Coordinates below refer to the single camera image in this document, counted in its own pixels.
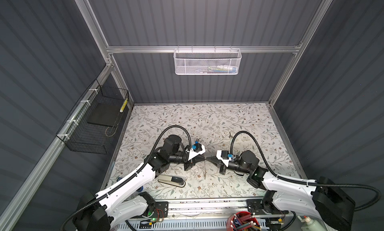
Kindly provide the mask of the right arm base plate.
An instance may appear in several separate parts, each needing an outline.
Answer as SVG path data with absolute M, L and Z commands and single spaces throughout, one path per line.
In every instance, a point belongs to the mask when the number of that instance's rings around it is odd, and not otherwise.
M 272 201 L 262 199 L 247 199 L 246 206 L 249 213 L 256 215 L 282 215 L 285 216 L 289 211 L 281 211 L 272 203 Z

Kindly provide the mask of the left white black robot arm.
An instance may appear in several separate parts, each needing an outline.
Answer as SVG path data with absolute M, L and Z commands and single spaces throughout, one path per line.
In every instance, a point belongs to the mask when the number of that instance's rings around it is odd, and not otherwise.
M 205 160 L 206 148 L 198 141 L 185 146 L 183 151 L 180 147 L 181 138 L 170 135 L 162 146 L 155 145 L 144 162 L 129 175 L 95 195 L 84 195 L 71 217 L 76 230 L 110 231 L 130 218 L 151 215 L 155 201 L 149 194 L 128 198 L 167 171 L 172 163 L 182 163 L 184 170 L 189 170 L 195 163 Z

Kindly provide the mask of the grey black stapler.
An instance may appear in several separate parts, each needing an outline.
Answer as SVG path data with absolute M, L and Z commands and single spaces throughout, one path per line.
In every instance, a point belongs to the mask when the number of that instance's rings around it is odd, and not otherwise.
M 162 184 L 174 186 L 177 188 L 184 188 L 186 185 L 186 182 L 183 178 L 175 177 L 175 176 L 166 176 L 166 175 L 159 175 L 158 182 Z

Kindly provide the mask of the yellow marker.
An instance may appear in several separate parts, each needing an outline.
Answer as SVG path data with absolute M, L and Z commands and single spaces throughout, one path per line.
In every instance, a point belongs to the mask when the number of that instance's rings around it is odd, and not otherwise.
M 127 106 L 127 103 L 128 103 L 128 99 L 126 98 L 122 104 L 122 106 L 120 107 L 120 113 L 123 113 L 124 112 L 124 109 L 125 107 Z

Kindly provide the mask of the red pencil cup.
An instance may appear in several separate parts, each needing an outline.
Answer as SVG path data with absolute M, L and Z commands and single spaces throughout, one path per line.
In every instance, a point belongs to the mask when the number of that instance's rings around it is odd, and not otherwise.
M 261 231 L 261 225 L 255 213 L 238 212 L 231 215 L 226 222 L 227 231 Z

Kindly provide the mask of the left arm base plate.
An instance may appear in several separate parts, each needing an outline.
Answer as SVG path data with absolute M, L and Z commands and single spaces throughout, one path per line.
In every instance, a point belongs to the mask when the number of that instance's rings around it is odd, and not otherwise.
M 155 202 L 154 207 L 147 208 L 143 214 L 134 216 L 132 219 L 166 218 L 169 211 L 169 202 Z

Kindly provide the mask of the white glue bottle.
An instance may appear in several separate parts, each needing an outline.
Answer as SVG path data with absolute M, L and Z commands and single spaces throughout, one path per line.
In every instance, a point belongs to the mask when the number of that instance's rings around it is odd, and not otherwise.
M 317 220 L 311 219 L 308 216 L 297 216 L 297 218 L 303 223 L 301 226 L 302 231 L 327 231 Z

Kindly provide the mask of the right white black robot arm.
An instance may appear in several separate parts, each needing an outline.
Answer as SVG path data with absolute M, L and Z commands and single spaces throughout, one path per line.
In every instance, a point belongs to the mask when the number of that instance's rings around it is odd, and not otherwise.
M 249 150 L 241 155 L 219 150 L 215 156 L 207 157 L 207 161 L 215 164 L 220 174 L 233 170 L 248 175 L 248 184 L 266 191 L 261 208 L 268 214 L 292 211 L 321 219 L 337 231 L 352 228 L 356 203 L 327 178 L 321 178 L 324 186 L 319 182 L 310 186 L 310 180 L 284 181 L 281 176 L 274 176 L 268 169 L 260 167 L 259 159 Z

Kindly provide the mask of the black foam pad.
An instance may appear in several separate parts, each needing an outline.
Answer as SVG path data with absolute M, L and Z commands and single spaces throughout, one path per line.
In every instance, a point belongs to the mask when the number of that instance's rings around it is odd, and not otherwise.
M 120 107 L 115 105 L 98 103 L 91 112 L 87 123 L 105 127 L 117 126 L 121 117 Z

